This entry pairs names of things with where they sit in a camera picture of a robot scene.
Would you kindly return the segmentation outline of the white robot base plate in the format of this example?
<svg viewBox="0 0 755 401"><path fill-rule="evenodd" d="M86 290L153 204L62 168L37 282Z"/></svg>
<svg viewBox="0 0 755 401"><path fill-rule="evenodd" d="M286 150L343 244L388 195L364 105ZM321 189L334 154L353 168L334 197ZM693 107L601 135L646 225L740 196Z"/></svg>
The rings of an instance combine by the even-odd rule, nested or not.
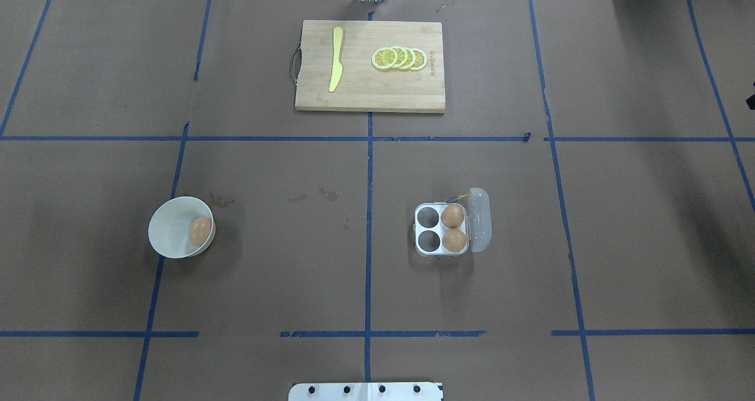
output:
<svg viewBox="0 0 755 401"><path fill-rule="evenodd" d="M443 400L435 382L354 382L295 384L288 400Z"/></svg>

